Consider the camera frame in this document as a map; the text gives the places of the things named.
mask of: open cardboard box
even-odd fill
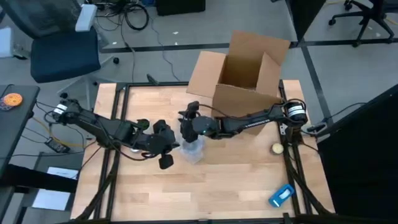
[[[268,109],[281,102],[279,77],[289,45],[288,40],[234,31],[228,55],[200,53],[187,93],[212,98],[214,108],[231,116]],[[257,134],[263,127],[248,132]]]

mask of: wooden table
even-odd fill
[[[284,85],[287,98],[303,99],[299,81],[286,80]],[[99,87],[95,113],[110,118],[115,87],[115,84]],[[145,118],[151,124],[164,119],[180,139],[177,112],[195,100],[211,104],[211,99],[185,91],[185,86],[133,87],[126,119]],[[122,101],[121,95],[118,116]],[[201,113],[210,115],[210,110],[201,108]],[[317,146],[314,138],[307,136],[304,140]],[[294,216],[290,199],[281,208],[273,208],[267,201],[287,183],[283,157],[269,150],[276,142],[279,142],[277,124],[269,123],[258,136],[241,133],[232,139],[206,139],[205,157],[195,165],[185,161],[178,148],[172,152],[174,165],[167,170],[159,169],[157,159],[133,162],[122,156],[112,221],[279,218],[284,212]],[[95,149],[93,146],[86,150],[84,161]],[[132,154],[127,148],[122,150]],[[299,150],[308,187],[333,211],[319,155],[306,146],[300,146]],[[98,189],[103,154],[104,151],[97,153],[81,172],[72,218],[83,211]],[[303,212],[300,191],[298,198]]]

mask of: office chair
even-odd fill
[[[360,25],[362,25],[362,29],[361,29],[361,32],[359,32],[358,38],[356,39],[356,42],[353,44],[353,47],[358,47],[359,45],[361,45],[362,35],[363,35],[365,29],[367,28],[370,19],[376,21],[381,27],[383,27],[390,34],[390,37],[386,40],[387,44],[390,44],[393,41],[394,32],[387,25],[387,23],[384,21],[384,19],[386,18],[386,13],[398,12],[398,1],[396,1],[396,0],[384,0],[384,1],[383,0],[370,0],[370,1],[373,3],[372,8],[369,8],[357,1],[346,0],[344,5],[345,5],[345,9],[347,11],[349,11],[353,7],[353,4],[355,6],[358,6],[361,11],[334,15],[331,18],[331,20],[329,20],[329,25],[332,26],[336,23],[336,18],[339,18],[339,17],[351,17],[351,16],[362,16],[363,17],[362,21],[359,23]]]
[[[90,88],[99,82],[116,82],[93,76],[110,60],[119,63],[113,56],[99,61],[98,36],[93,27],[95,5],[81,7],[75,0],[0,0],[0,6],[21,31],[33,38],[30,73],[37,83],[81,77],[58,94],[67,96],[71,86],[84,82],[90,110]],[[14,45],[12,32],[9,35],[9,44]]]

